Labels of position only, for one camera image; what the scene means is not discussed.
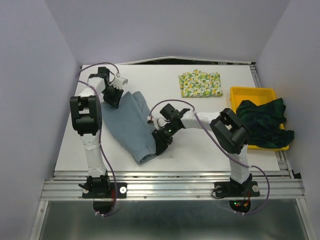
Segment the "light blue denim skirt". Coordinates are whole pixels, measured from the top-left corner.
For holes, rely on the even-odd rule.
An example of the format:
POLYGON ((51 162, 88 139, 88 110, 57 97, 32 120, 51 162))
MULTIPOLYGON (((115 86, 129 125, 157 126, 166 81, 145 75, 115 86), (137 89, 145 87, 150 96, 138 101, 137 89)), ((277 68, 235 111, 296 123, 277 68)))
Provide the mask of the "light blue denim skirt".
POLYGON ((138 165, 156 158, 156 128, 147 123, 150 109, 140 91, 126 92, 117 109, 103 102, 101 110, 106 128, 138 165))

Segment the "lemon print skirt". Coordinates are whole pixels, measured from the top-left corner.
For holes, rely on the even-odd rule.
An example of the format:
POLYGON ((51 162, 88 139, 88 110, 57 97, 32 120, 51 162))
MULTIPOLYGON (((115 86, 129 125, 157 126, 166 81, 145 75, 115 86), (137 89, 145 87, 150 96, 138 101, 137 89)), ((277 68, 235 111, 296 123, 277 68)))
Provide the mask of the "lemon print skirt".
POLYGON ((178 75, 180 94, 183 98, 208 98, 223 96, 221 75, 218 72, 194 70, 178 75))

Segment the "dark green skirt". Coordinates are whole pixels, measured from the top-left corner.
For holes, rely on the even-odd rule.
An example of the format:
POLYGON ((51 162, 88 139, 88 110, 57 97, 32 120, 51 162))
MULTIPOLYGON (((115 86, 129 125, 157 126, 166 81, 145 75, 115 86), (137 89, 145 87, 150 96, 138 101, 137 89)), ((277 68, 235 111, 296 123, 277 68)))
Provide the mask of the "dark green skirt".
POLYGON ((285 110, 286 105, 282 98, 262 105, 243 100, 236 114, 249 130, 248 144, 264 149, 288 146, 294 140, 295 132, 280 128, 280 125, 287 121, 285 110))

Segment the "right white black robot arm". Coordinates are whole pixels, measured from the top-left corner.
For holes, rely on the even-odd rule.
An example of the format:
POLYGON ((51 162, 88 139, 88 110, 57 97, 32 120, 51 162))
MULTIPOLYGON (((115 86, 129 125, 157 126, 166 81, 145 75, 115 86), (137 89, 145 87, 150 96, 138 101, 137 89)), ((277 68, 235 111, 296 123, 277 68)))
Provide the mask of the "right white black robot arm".
POLYGON ((167 150, 173 142, 174 134, 179 130, 202 129, 228 157, 230 164, 229 181, 216 182, 212 191, 213 197, 242 197, 250 192, 252 174, 247 157, 249 130, 232 109, 197 113, 194 106, 177 110, 168 103, 160 110, 160 114, 166 124, 157 126, 152 132, 156 155, 167 150))

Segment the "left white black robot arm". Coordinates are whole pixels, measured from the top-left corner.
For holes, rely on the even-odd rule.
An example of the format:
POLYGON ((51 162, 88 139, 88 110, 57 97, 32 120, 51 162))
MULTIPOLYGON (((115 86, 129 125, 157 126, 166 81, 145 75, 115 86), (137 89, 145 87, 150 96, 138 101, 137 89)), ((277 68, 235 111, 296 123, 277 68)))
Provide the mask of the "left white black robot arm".
POLYGON ((113 109, 119 107, 124 90, 110 81, 111 71, 100 66, 97 73, 89 75, 84 82, 84 90, 69 100, 70 116, 73 129, 82 141, 87 160, 87 177, 82 188, 82 197, 87 199, 113 199, 116 196, 116 186, 110 181, 105 160, 101 151, 102 107, 103 101, 113 109))

